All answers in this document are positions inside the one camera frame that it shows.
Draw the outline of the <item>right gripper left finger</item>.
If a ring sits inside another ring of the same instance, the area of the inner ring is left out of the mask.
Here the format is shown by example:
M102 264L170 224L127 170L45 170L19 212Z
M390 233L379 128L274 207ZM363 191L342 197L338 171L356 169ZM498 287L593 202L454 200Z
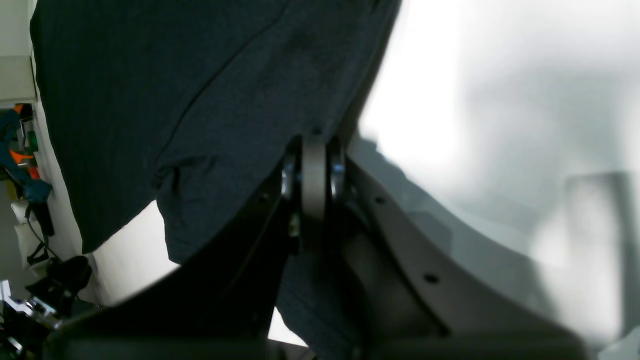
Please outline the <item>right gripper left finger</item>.
M207 246L117 306L69 321L47 360L285 360L266 337L291 251L297 158L285 155Z

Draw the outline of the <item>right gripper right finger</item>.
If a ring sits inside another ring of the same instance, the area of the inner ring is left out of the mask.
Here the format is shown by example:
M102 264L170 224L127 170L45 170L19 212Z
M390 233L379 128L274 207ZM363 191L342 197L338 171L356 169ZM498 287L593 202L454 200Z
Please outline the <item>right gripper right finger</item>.
M587 360L582 341L441 251L338 139L300 152L301 250L336 270L355 360Z

